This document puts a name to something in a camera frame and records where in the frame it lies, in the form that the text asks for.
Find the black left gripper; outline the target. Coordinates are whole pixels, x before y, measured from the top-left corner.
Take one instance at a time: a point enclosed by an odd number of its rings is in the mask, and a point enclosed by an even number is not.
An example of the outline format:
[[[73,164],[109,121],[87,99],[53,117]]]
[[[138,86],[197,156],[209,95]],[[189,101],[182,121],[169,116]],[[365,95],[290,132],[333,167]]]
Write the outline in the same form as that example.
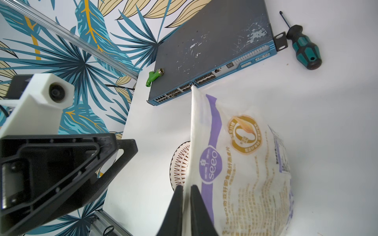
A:
[[[98,178],[97,171],[124,153]],[[1,138],[1,235],[18,236],[98,198],[137,154],[113,133]]]

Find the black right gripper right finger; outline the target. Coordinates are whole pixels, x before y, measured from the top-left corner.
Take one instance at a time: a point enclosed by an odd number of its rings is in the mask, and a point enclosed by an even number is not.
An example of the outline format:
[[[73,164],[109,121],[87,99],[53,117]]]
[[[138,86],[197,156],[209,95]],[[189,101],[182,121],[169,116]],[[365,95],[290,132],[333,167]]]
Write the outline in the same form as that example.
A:
[[[190,206],[192,236],[218,236],[196,185],[191,186]]]

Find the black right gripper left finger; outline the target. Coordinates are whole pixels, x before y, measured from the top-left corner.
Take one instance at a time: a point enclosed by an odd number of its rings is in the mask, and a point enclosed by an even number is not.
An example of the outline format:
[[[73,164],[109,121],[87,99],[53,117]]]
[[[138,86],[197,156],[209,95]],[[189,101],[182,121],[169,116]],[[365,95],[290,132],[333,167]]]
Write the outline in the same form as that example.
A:
[[[183,223],[183,186],[175,188],[157,236],[181,236]]]

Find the white red patterned bowl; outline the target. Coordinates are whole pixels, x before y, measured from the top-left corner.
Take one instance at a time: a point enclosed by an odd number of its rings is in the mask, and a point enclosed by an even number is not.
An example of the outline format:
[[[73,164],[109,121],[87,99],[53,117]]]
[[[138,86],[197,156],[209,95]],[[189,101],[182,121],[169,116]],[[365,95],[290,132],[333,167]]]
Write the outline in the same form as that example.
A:
[[[178,185],[183,186],[187,177],[191,142],[182,143],[174,152],[169,169],[170,183],[173,191]]]

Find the oatmeal bag white purple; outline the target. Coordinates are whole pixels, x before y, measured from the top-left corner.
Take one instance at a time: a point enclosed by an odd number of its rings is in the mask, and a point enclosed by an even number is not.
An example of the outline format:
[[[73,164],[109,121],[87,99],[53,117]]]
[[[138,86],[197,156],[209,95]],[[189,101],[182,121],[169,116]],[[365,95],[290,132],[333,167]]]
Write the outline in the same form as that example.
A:
[[[293,217],[286,149],[255,107],[222,103],[192,87],[183,235],[192,235],[191,186],[218,236],[284,236]]]

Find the green pipe fitting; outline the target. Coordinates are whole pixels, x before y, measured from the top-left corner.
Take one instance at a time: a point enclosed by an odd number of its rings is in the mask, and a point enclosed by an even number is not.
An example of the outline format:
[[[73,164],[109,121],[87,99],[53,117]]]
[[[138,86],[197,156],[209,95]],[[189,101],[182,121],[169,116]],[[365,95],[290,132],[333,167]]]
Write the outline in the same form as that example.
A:
[[[162,68],[158,69],[157,71],[150,71],[149,72],[149,77],[146,81],[146,87],[150,87],[152,83],[157,80],[159,77],[164,75],[164,70]]]

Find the green black screwdriver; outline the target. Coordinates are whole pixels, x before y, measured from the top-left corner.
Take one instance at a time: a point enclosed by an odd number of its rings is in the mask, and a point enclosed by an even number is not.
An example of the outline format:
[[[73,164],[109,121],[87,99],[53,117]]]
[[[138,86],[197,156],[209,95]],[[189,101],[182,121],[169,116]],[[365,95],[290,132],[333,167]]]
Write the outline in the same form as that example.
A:
[[[292,25],[282,11],[280,15],[289,27],[286,38],[292,42],[296,59],[308,70],[318,69],[322,65],[319,47],[303,33],[301,25]]]

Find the aluminium front rail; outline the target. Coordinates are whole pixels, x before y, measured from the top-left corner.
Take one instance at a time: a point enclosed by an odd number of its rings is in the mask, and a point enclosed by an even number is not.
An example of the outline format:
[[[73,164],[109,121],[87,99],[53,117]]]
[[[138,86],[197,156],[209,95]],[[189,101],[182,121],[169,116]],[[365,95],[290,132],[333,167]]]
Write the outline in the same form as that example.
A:
[[[118,221],[103,209],[96,210],[88,236],[132,236]]]

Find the grey blue network switch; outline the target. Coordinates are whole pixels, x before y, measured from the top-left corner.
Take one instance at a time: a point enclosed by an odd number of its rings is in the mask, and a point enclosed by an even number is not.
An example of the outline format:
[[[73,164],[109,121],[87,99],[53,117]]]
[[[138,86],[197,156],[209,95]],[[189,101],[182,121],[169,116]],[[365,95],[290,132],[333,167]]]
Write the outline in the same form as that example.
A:
[[[173,32],[157,51],[148,103],[161,105],[287,47],[274,34],[264,1],[210,1]]]

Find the left aluminium corner post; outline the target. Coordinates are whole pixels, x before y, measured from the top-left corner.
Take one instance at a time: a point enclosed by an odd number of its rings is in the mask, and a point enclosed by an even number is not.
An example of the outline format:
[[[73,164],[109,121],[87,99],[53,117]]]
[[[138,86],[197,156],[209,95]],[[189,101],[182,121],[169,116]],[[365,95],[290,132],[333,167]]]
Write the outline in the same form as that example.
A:
[[[35,21],[37,24],[41,25],[42,27],[53,31],[56,35],[66,39],[70,43],[75,44],[76,46],[84,49],[86,52],[92,54],[94,57],[98,58],[102,62],[108,64],[113,69],[130,76],[131,78],[137,80],[138,73],[128,69],[124,64],[114,60],[110,56],[106,55],[105,53],[101,52],[99,49],[95,48],[91,44],[87,43],[76,34],[71,33],[69,30],[61,26],[60,24],[56,23],[55,21],[51,20],[49,17],[45,16],[43,13],[37,11],[33,7],[27,5],[22,1],[14,1],[14,0],[5,0],[1,1],[1,4],[4,4],[14,11],[20,13],[23,16],[27,16],[31,20]]]

